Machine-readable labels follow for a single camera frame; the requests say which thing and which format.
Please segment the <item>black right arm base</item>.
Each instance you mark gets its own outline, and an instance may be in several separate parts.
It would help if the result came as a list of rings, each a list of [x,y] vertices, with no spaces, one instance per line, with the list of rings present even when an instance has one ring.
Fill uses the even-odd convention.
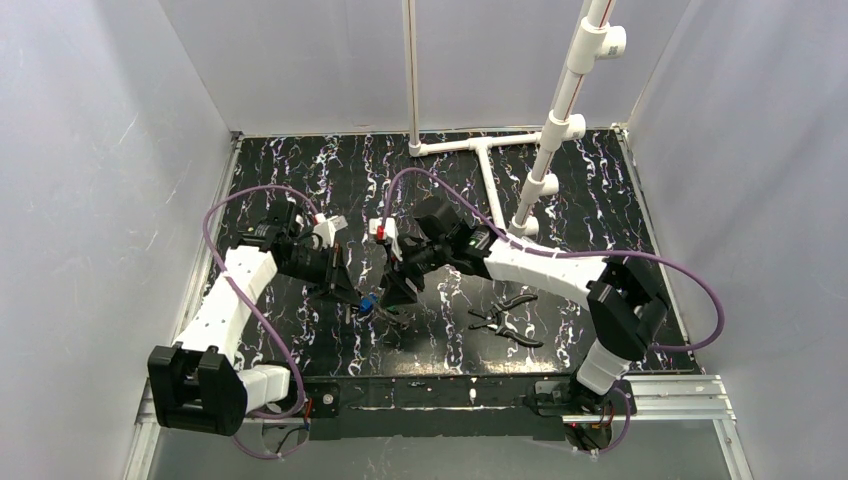
[[[623,440],[637,413],[632,386],[626,380],[615,381],[605,394],[576,379],[542,380],[528,388],[521,403],[541,417],[583,418],[565,423],[565,437],[574,450],[595,456]]]

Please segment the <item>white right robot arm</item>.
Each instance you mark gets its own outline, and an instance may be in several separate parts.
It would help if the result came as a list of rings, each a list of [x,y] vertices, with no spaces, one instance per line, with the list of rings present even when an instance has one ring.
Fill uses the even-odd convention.
[[[414,304],[425,275],[450,266],[464,275],[514,282],[577,303],[593,321],[596,338],[573,381],[579,391],[607,394],[643,359],[669,310],[661,280],[645,252],[564,252],[527,242],[484,220],[470,224],[452,205],[431,197],[416,210],[422,234],[401,234],[394,218],[372,218],[370,239],[387,262],[381,304]]]

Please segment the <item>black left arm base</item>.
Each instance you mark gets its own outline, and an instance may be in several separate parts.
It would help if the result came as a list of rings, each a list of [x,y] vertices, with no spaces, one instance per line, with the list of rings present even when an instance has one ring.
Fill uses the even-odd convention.
[[[305,400],[302,408],[293,415],[294,418],[325,419],[339,415],[341,407],[341,385],[328,380],[309,380],[304,383]],[[292,385],[289,393],[282,399],[273,401],[259,409],[259,412],[279,416],[296,404],[297,390]]]

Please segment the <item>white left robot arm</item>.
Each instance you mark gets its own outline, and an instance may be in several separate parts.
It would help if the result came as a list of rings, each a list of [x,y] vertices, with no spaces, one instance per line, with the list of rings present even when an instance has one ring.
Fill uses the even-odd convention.
[[[258,224],[238,233],[193,319],[172,345],[149,355],[161,426],[232,436],[247,414],[288,396],[287,364],[234,368],[250,307],[276,275],[308,283],[314,299],[359,305],[336,239],[346,226],[341,215],[312,215],[293,201],[277,200]]]

